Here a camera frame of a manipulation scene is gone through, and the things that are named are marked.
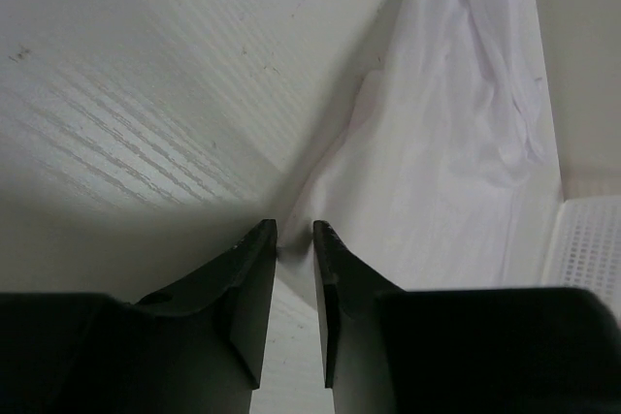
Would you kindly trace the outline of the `white tank top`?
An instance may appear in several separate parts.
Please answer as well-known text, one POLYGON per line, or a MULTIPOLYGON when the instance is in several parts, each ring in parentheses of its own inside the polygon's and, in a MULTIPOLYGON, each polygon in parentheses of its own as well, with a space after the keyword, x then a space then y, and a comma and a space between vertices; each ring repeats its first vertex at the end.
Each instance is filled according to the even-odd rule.
POLYGON ((279 240, 314 304, 328 222, 406 289, 540 283, 561 182, 536 0, 390 0, 387 43, 279 240))

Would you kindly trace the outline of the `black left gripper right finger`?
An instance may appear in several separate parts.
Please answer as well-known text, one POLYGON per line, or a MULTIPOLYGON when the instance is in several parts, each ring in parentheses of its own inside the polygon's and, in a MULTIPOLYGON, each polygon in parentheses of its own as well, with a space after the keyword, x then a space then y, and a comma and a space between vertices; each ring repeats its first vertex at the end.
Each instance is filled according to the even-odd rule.
POLYGON ((579 288, 406 291, 312 227, 339 413, 616 413, 620 329, 579 288))

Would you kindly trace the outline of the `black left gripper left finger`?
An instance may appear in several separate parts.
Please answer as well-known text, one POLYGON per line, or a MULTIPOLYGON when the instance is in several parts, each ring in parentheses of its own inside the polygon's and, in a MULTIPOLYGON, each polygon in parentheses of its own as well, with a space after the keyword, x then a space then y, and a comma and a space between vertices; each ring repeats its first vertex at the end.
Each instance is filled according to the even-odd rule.
POLYGON ((93 293, 1 297, 5 413, 246 413, 261 381, 277 223, 125 303, 93 293))

